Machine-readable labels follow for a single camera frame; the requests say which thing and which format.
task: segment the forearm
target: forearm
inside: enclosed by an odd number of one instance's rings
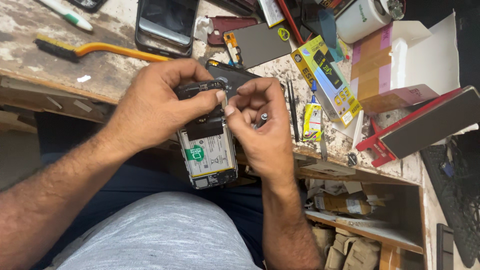
[[[101,131],[0,193],[0,269],[28,269],[129,157]]]
[[[317,269],[320,265],[318,249],[302,211],[295,182],[292,180],[280,188],[264,184],[262,200],[263,250],[267,267],[273,270]]]

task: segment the hand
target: hand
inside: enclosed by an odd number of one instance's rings
[[[213,77],[193,59],[152,63],[140,70],[100,133],[131,155],[154,147],[225,100],[224,91],[213,89],[179,101],[172,90],[208,80]]]
[[[263,113],[267,122],[252,128]],[[275,78],[258,78],[237,89],[225,107],[227,123],[243,146],[248,162],[271,185],[290,184],[293,152],[290,119],[285,96]]]

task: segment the workbench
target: workbench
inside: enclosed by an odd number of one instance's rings
[[[72,7],[65,0],[62,3]],[[101,110],[87,113],[73,107],[72,110],[76,112],[66,113],[62,111],[66,108],[56,107],[44,99],[44,95],[50,93],[58,99],[79,99],[92,108],[99,101],[116,105],[137,72],[148,63],[110,52],[91,52],[82,57],[79,63],[72,63],[38,50],[33,40],[39,33],[73,46],[99,41],[136,49],[134,33],[137,1],[106,1],[98,12],[92,14],[78,8],[73,9],[92,24],[93,33],[73,26],[39,2],[0,1],[0,76],[2,79],[0,104],[71,114],[100,123],[107,120],[103,118]],[[198,15],[236,16],[237,14],[201,0]],[[290,43],[292,50],[298,46],[293,36],[290,38]],[[194,41],[192,57],[201,64],[205,64],[208,59],[224,63],[229,61],[229,55],[224,46],[212,47],[199,40]],[[350,82],[351,60],[340,62],[338,65],[346,80]],[[292,80],[297,101],[298,130],[301,134],[304,107],[311,98],[311,92],[292,58],[286,55],[253,67],[249,71],[259,76],[276,77],[283,83],[287,79]],[[85,75],[90,76],[91,79],[84,82],[77,80]],[[24,96],[26,92],[32,94],[30,99]],[[375,117],[375,120],[379,126],[385,128],[407,114],[405,110],[396,110],[380,114]],[[445,220],[420,154],[415,153],[402,160],[395,160],[375,168],[371,165],[374,159],[372,151],[358,152],[355,148],[352,149],[352,139],[332,128],[332,123],[326,115],[324,115],[324,122],[328,162],[347,166],[348,153],[353,152],[358,157],[358,164],[353,166],[357,173],[349,177],[340,177],[339,180],[419,186],[420,208],[425,224],[423,253],[427,268],[436,269],[436,223],[445,223]],[[363,138],[366,138],[369,128],[370,121],[365,116],[362,127]],[[295,143],[292,136],[292,144],[296,155],[322,159],[320,143]],[[456,264],[462,266],[457,253],[455,256]]]

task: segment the maroon phone back cover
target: maroon phone back cover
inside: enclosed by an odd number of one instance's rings
[[[216,16],[209,18],[213,23],[213,32],[208,35],[208,43],[211,45],[224,44],[223,32],[258,24],[257,19],[252,17]]]

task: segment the blue cap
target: blue cap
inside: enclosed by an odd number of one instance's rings
[[[317,91],[317,81],[313,80],[312,82],[312,92]]]

